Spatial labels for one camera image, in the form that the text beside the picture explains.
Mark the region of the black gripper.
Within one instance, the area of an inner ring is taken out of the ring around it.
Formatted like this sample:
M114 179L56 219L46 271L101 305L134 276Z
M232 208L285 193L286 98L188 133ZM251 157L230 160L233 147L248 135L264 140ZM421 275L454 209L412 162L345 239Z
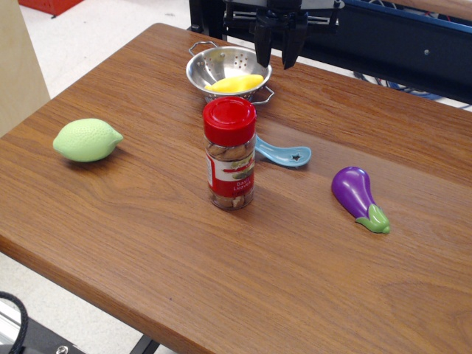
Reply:
M307 33L333 32L339 25L343 1L226 1L224 26L248 30L254 36L257 62L267 67L271 59L272 32L283 32L282 63L293 67Z

